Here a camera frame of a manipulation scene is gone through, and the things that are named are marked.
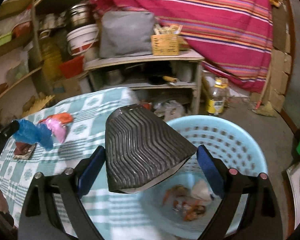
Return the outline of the brown paper bag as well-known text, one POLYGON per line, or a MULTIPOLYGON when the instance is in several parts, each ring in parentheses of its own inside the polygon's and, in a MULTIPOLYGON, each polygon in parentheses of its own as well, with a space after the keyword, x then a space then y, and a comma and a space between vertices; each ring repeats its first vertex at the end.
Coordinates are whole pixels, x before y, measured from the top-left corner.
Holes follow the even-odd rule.
POLYGON ((183 185, 175 185, 166 190, 162 205, 169 204, 185 222, 191 222, 203 217, 206 207, 200 199, 190 196, 190 190, 183 185))

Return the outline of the beige cloth mask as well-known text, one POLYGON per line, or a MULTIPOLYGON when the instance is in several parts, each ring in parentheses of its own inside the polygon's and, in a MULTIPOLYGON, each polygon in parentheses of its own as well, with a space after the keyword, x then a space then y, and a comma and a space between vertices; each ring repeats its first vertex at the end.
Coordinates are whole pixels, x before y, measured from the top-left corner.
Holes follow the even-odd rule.
POLYGON ((211 192, 205 180, 196 182, 190 193, 191 197, 210 202, 212 200, 211 192))

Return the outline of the orange plastic wrapper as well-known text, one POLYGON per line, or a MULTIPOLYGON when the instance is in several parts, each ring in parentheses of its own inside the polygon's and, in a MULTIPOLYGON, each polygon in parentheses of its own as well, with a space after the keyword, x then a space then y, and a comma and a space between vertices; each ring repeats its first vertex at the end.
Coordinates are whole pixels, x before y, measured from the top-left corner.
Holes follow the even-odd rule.
POLYGON ((63 125, 69 124, 74 120, 71 114, 64 112, 64 113, 50 115, 47 118, 38 121, 38 123, 46 122, 48 119, 55 119, 61 122, 63 125))

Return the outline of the maroon scouring pad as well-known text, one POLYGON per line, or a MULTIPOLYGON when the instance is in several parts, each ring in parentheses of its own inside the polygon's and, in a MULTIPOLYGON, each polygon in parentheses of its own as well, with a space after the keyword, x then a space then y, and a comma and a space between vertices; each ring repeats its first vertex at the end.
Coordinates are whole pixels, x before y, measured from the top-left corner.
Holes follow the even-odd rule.
POLYGON ((37 146, 37 144, 30 145, 24 142, 16 142, 15 145, 16 147, 14 150, 14 155, 17 156, 25 156, 27 154, 31 154, 37 146))

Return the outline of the grey fabric cover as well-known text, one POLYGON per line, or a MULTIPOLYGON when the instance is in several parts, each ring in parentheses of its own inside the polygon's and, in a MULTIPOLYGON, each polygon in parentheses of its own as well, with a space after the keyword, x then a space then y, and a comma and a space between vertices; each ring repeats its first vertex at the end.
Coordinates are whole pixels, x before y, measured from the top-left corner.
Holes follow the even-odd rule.
POLYGON ((151 12, 109 11, 101 20, 101 58, 152 54, 151 36, 157 23, 151 12))

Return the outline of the blue plastic bag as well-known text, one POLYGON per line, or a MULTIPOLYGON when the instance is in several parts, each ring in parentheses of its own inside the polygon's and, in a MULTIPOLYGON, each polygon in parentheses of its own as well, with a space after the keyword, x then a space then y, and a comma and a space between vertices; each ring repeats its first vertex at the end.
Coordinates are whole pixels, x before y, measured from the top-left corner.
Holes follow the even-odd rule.
POLYGON ((18 120, 19 129, 14 133, 13 138, 16 142, 30 145, 39 144, 45 150, 53 149, 52 131, 46 124, 34 124, 29 120, 18 120))

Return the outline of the broom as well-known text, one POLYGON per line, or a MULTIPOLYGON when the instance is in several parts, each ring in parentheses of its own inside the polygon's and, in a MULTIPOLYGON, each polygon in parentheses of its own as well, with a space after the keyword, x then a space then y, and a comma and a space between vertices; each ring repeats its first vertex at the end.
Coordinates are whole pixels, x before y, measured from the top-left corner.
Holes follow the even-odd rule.
POLYGON ((274 117, 275 116, 275 110, 273 109, 271 103, 267 101, 266 103, 263 103, 264 96, 266 94, 266 90, 268 87, 268 83, 270 81, 271 77, 271 67, 269 67, 266 81, 264 83, 264 87, 262 89, 260 98, 256 104, 256 106, 253 109, 253 112, 257 115, 266 116, 266 117, 274 117))

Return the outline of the yellow-capped oil bottle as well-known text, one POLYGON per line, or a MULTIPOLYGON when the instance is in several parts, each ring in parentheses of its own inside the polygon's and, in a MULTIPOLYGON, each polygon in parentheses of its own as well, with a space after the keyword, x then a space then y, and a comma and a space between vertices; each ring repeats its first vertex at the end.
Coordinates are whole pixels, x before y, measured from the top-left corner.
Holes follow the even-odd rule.
POLYGON ((229 94, 228 79, 216 77, 213 87, 210 88, 206 111, 209 115, 223 113, 229 94))

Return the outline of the striped magenta curtain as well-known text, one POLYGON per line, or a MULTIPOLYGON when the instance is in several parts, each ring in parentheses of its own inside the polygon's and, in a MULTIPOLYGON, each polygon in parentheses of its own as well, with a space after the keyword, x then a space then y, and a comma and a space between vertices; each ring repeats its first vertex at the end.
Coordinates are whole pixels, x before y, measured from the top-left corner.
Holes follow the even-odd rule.
POLYGON ((273 47, 268 0, 90 0, 108 11, 149 11, 161 25, 181 25, 183 39, 205 57, 204 68, 239 88, 261 92, 273 47))

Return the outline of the green checkered tablecloth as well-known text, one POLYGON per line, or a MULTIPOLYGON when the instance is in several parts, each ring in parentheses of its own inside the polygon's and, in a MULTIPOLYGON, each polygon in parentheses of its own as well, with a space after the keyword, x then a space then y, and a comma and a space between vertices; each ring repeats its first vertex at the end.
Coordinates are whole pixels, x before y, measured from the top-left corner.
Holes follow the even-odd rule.
MULTIPOLYGON (((103 146, 108 116, 117 108, 138 103, 136 94, 126 87, 111 88, 74 96, 55 106, 29 115, 33 123, 51 114, 69 113, 73 122, 67 126, 63 143, 55 141, 50 151, 37 146, 29 160, 13 158, 15 141, 10 139, 0 155, 0 189, 8 209, 19 224, 22 206, 30 182, 37 172, 46 176, 62 173, 89 157, 98 146, 103 146)), ((105 170, 101 170, 82 204, 98 231, 105 239, 169 239, 158 230, 141 210, 135 195, 108 191, 105 170)))

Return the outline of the green plastic tray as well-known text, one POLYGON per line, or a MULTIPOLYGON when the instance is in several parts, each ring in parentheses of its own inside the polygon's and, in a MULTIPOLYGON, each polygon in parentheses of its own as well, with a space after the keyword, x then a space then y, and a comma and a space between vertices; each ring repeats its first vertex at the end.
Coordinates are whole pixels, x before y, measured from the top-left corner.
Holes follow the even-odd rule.
POLYGON ((5 35, 0 36, 0 46, 3 46, 4 44, 10 42, 12 40, 12 33, 7 33, 5 35))

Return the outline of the wooden wall shelf unit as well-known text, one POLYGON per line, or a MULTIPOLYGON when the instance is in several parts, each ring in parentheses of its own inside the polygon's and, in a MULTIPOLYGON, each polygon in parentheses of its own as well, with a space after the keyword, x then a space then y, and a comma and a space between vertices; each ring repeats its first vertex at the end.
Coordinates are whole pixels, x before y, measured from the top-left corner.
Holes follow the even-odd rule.
POLYGON ((38 33, 35 27, 34 17, 35 17, 35 0, 8 0, 3 2, 0 5, 0 21, 5 20, 12 16, 17 16, 22 12, 30 9, 31 11, 31 24, 32 24, 32 31, 30 33, 26 33, 19 37, 12 38, 5 44, 0 45, 0 57, 6 55, 7 53, 11 52, 12 50, 20 47, 26 46, 30 41, 33 42, 34 47, 34 55, 35 55, 35 66, 37 68, 30 71, 25 76, 21 77, 17 82, 8 86, 6 90, 4 90, 0 94, 0 98, 2 98, 9 90, 13 87, 17 86, 23 80, 27 79, 31 75, 34 75, 32 81, 34 82, 34 86, 37 92, 43 92, 46 95, 50 95, 53 93, 51 83, 47 80, 45 75, 42 72, 42 57, 40 55, 39 43, 38 43, 38 33))

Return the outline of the pink plastic wrapper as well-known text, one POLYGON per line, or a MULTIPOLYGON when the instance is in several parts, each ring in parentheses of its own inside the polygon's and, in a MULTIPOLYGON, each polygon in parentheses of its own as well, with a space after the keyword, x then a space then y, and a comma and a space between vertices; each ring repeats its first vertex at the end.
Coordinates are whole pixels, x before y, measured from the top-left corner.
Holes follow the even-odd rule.
POLYGON ((61 121, 56 118, 47 118, 44 121, 44 124, 51 130, 59 143, 65 142, 66 126, 63 125, 61 121))

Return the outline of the yellow egg tray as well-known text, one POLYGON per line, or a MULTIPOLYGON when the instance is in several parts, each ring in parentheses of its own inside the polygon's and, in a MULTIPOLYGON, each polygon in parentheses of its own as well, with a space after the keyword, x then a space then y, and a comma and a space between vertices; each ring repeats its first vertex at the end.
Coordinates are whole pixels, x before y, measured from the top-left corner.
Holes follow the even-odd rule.
POLYGON ((48 95, 45 98, 38 98, 35 100, 30 100, 23 109, 21 117, 24 118, 28 115, 37 113, 46 107, 49 107, 55 100, 55 95, 48 95))

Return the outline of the printed paper packet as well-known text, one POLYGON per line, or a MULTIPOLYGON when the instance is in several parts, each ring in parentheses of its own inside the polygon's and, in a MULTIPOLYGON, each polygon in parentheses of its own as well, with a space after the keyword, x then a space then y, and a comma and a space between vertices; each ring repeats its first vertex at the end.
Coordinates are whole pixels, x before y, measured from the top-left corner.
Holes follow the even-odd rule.
POLYGON ((37 144, 26 144, 23 142, 16 142, 16 148, 13 152, 13 159, 28 160, 31 158, 37 144))

